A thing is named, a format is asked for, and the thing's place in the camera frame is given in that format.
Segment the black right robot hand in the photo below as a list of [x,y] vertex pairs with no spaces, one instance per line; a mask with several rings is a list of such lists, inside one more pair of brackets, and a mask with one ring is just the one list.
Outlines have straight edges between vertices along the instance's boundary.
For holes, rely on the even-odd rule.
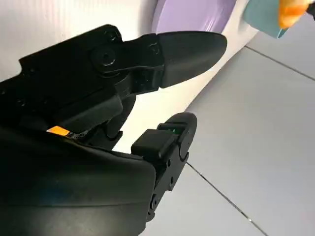
[[137,236],[172,191],[197,128],[177,113],[131,153],[113,150],[136,97],[212,68],[216,32],[150,33],[123,41],[103,25],[19,60],[0,84],[0,233]]

